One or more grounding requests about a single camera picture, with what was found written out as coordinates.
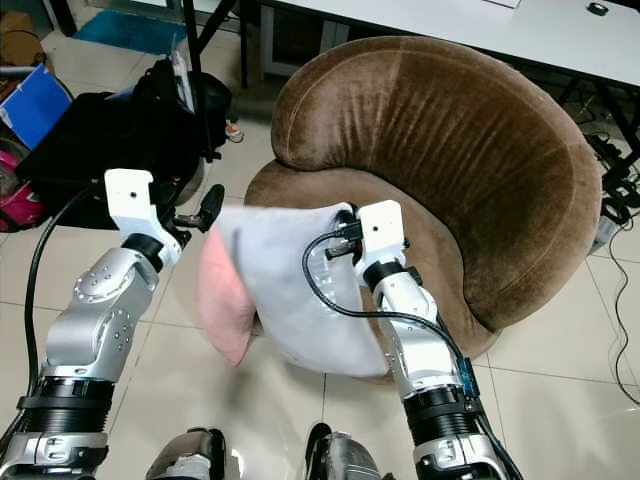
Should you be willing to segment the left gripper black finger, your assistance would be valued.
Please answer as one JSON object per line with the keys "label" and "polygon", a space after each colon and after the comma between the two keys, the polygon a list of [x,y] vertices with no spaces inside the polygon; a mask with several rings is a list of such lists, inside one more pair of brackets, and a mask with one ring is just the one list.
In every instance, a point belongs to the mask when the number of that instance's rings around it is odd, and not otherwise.
{"label": "left gripper black finger", "polygon": [[221,206],[224,204],[225,187],[221,184],[211,186],[206,195],[202,197],[198,206],[198,229],[210,230],[212,224],[218,219]]}

